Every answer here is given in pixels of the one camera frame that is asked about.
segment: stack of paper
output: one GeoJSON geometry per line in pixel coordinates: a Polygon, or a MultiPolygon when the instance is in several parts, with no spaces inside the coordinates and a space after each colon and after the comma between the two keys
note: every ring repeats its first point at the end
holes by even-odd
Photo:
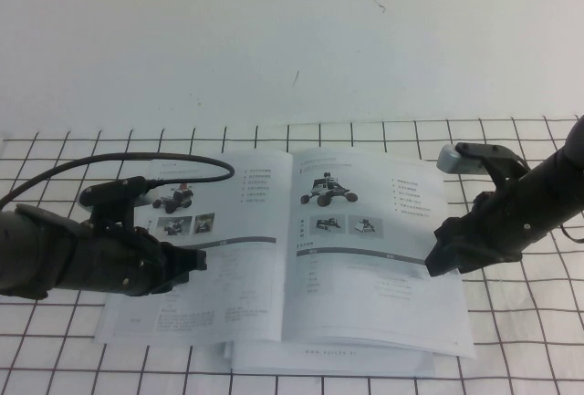
{"type": "MultiPolygon", "coordinates": [[[[234,178],[163,187],[136,211],[160,240],[204,249],[208,270],[165,295],[111,296],[99,341],[221,343],[209,350],[237,371],[300,374],[428,376],[432,353],[474,355],[460,276],[423,263],[446,216],[431,164],[327,149],[219,158],[234,178]]],[[[156,161],[150,176],[209,174],[156,161]]]]}

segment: black robotic arm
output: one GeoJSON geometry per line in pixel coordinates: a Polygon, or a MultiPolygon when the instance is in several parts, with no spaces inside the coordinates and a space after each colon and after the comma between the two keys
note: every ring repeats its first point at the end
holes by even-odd
{"type": "Polygon", "coordinates": [[[0,199],[0,210],[20,193],[60,172],[101,161],[192,161],[221,167],[219,176],[189,180],[134,177],[88,187],[79,203],[91,210],[77,223],[29,205],[0,213],[0,294],[44,299],[52,288],[145,296],[164,293],[205,270],[205,251],[159,242],[134,226],[134,207],[148,191],[168,183],[219,182],[231,178],[226,162],[176,153],[111,153],[71,161],[23,183],[0,199]]]}
{"type": "Polygon", "coordinates": [[[441,153],[445,172],[488,173],[494,192],[483,192],[470,213],[450,217],[435,231],[437,243],[426,258],[430,275],[462,273],[519,261],[522,251],[584,209],[584,120],[566,144],[535,169],[500,146],[459,143],[441,153]]]}

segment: black cable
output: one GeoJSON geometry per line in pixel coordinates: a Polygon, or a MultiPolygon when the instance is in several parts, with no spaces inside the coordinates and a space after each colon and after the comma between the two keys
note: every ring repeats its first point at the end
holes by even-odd
{"type": "Polygon", "coordinates": [[[566,228],[564,227],[563,224],[561,224],[559,226],[559,229],[562,230],[562,233],[564,233],[564,235],[569,238],[572,242],[574,243],[578,243],[578,244],[583,244],[584,243],[584,238],[574,238],[572,237],[570,234],[568,234],[568,231],[566,231],[566,228]]]}
{"type": "Polygon", "coordinates": [[[235,169],[227,162],[214,160],[213,158],[205,158],[204,156],[148,151],[105,153],[103,155],[88,156],[87,158],[81,158],[79,160],[66,162],[50,170],[47,170],[46,172],[40,173],[38,176],[35,176],[31,180],[26,181],[22,185],[17,186],[13,191],[11,191],[9,194],[0,199],[0,211],[2,211],[5,206],[7,206],[10,202],[12,202],[16,197],[18,197],[23,192],[31,189],[38,183],[46,181],[57,174],[66,172],[67,170],[75,169],[76,167],[81,167],[82,165],[95,164],[97,162],[104,161],[151,161],[151,160],[199,162],[202,164],[213,165],[215,167],[221,167],[222,169],[227,170],[226,174],[207,178],[153,180],[149,181],[149,188],[151,189],[169,183],[204,183],[225,181],[226,179],[231,178],[235,174],[235,169]]]}

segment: open book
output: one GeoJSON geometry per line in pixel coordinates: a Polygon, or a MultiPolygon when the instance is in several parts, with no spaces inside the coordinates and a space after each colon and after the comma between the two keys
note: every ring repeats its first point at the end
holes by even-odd
{"type": "MultiPolygon", "coordinates": [[[[460,276],[424,265],[446,216],[434,166],[356,150],[218,158],[235,177],[162,187],[136,210],[157,238],[204,249],[208,270],[165,295],[109,296],[98,341],[233,341],[237,357],[253,341],[474,355],[460,276]]],[[[150,176],[210,172],[155,161],[150,176]]]]}

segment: grid mat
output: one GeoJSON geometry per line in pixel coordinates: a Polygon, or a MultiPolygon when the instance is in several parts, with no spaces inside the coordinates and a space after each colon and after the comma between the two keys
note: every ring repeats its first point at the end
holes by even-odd
{"type": "MultiPolygon", "coordinates": [[[[326,146],[436,161],[444,144],[465,140],[507,146],[533,167],[564,144],[576,119],[39,132],[5,140],[0,194],[62,162],[114,151],[296,152],[326,146]]],[[[92,164],[41,183],[18,201],[82,221],[89,215],[73,202],[80,190],[147,169],[147,162],[92,164]]],[[[493,187],[486,177],[444,175],[444,180],[450,215],[465,214],[478,193],[493,187]]],[[[584,237],[583,216],[570,220],[567,228],[584,237]]],[[[583,247],[553,231],[528,247],[521,263],[465,275],[464,290],[477,360],[437,357],[436,376],[429,379],[206,373],[194,368],[192,348],[92,343],[103,294],[54,290],[39,302],[0,296],[0,395],[584,393],[583,247]]]]}

